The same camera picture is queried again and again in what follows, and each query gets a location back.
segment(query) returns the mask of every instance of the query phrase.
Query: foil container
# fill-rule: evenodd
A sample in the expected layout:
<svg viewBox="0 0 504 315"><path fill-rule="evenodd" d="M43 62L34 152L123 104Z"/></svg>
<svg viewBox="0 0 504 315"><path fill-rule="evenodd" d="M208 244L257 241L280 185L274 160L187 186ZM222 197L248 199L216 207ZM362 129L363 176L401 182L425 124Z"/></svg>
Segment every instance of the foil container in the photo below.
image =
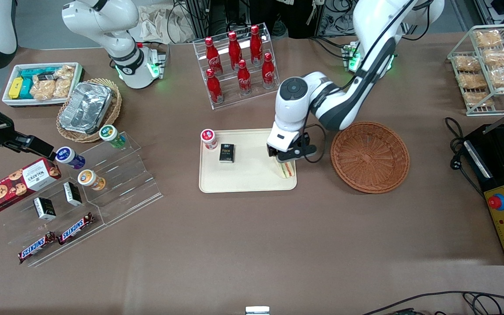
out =
<svg viewBox="0 0 504 315"><path fill-rule="evenodd" d="M80 82L59 116L59 124L65 130L94 134L100 129L111 102L112 89L108 86Z"/></svg>

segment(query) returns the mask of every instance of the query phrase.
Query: round wicker basket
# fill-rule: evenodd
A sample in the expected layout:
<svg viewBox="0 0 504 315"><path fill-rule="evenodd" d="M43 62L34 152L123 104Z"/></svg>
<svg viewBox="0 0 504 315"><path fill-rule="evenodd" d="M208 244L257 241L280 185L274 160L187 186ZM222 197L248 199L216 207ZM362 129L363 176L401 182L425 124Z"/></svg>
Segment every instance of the round wicker basket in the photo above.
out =
<svg viewBox="0 0 504 315"><path fill-rule="evenodd" d="M406 179L410 169L406 144L379 123L351 124L336 135L330 153L342 180L366 193L391 191Z"/></svg>
<svg viewBox="0 0 504 315"><path fill-rule="evenodd" d="M102 84L105 86L108 86L109 88L112 89L112 102L110 103L110 106L108 107L108 110L106 111L106 114L104 115L104 119L102 120L103 122L101 125L105 124L113 124L116 118L120 115L120 108L122 107L122 96L120 95L120 91L118 90L118 86L112 82L111 80L108 79L103 79L103 78L95 78L95 79L90 79L87 80L87 82L90 83L96 83L96 84ZM59 133L66 139L75 141L75 142L80 142L83 144L89 143L89 142L95 142L100 137L98 136L98 132L94 134L84 134L80 132L74 132L74 131L69 131L65 130L60 126L60 115L66 109L67 104L69 103L69 99L64 102L62 108L60 108L59 113L58 113L58 118L56 120L56 125L58 126L58 131Z"/></svg>

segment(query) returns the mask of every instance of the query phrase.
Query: beige tray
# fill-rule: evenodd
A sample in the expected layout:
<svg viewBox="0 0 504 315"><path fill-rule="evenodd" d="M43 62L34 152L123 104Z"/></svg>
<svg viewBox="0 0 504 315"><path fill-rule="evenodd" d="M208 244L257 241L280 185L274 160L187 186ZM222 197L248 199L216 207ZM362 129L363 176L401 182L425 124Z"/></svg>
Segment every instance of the beige tray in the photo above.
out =
<svg viewBox="0 0 504 315"><path fill-rule="evenodd" d="M288 191L297 175L284 179L268 156L266 140L271 129L215 131L218 146L208 150L200 143L199 189L204 193ZM234 144L234 163L220 163L221 144Z"/></svg>

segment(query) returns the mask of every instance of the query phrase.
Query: small bottle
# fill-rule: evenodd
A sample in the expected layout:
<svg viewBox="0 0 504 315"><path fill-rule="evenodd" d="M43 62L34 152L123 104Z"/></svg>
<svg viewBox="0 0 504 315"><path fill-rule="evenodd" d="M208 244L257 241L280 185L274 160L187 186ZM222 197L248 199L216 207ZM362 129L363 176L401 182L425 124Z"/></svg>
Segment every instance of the small bottle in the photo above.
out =
<svg viewBox="0 0 504 315"><path fill-rule="evenodd" d="M126 144L126 138L122 136L116 127L111 124L106 124L100 128L100 132L98 133L100 138L112 145L112 147L116 149L121 149Z"/></svg>
<svg viewBox="0 0 504 315"><path fill-rule="evenodd" d="M94 171L86 169L81 171L77 176L77 181L86 187L91 187L92 190L100 191L106 186L106 180L95 174Z"/></svg>
<svg viewBox="0 0 504 315"><path fill-rule="evenodd" d="M56 153L56 161L67 164L74 169L84 167L84 157L78 155L73 149L68 146L63 146Z"/></svg>
<svg viewBox="0 0 504 315"><path fill-rule="evenodd" d="M207 74L207 89L210 91L211 101L215 104L223 102L223 92L221 91L221 84L219 79L215 77L212 69L206 71Z"/></svg>
<svg viewBox="0 0 504 315"><path fill-rule="evenodd" d="M201 134L202 142L207 149L212 150L217 147L217 139L215 138L215 132L211 129L205 129Z"/></svg>
<svg viewBox="0 0 504 315"><path fill-rule="evenodd" d="M241 59L238 62L238 87L240 88L240 94L249 95L252 93L252 87L250 85L250 72L246 68L246 60Z"/></svg>
<svg viewBox="0 0 504 315"><path fill-rule="evenodd" d="M257 25L252 25L250 30L252 32L252 38L250 38L250 60L254 66L260 66L264 61L260 28Z"/></svg>
<svg viewBox="0 0 504 315"><path fill-rule="evenodd" d="M262 66L262 78L264 79L262 85L266 90L271 90L276 85L276 80L274 80L274 74L276 73L276 68L273 65L272 54L266 52L264 57L266 61Z"/></svg>
<svg viewBox="0 0 504 315"><path fill-rule="evenodd" d="M228 34L228 56L231 59L232 70L238 72L238 62L242 59L242 50L240 50L240 44L236 40L235 32L229 32Z"/></svg>
<svg viewBox="0 0 504 315"><path fill-rule="evenodd" d="M211 37L206 37L206 58L216 75L223 74L223 66L221 65L221 58L219 52L214 46L214 40Z"/></svg>

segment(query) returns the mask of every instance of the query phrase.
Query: bottle cap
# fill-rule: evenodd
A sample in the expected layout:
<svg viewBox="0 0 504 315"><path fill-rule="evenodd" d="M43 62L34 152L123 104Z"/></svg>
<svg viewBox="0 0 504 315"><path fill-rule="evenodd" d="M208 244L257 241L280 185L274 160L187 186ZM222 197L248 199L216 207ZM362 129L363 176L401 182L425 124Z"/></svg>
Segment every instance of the bottle cap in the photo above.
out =
<svg viewBox="0 0 504 315"><path fill-rule="evenodd" d="M58 149L56 160L60 163L67 164L75 158L75 151L68 146L63 146Z"/></svg>
<svg viewBox="0 0 504 315"><path fill-rule="evenodd" d="M106 124L100 128L100 132L98 133L100 138L104 141L114 140L118 135L118 130L112 126L111 124Z"/></svg>
<svg viewBox="0 0 504 315"><path fill-rule="evenodd" d="M90 169L86 169L79 173L77 181L83 186L90 186L96 181L96 174Z"/></svg>
<svg viewBox="0 0 504 315"><path fill-rule="evenodd" d="M211 129L204 129L204 131L202 131L201 137L203 143L210 144L215 140L215 132Z"/></svg>

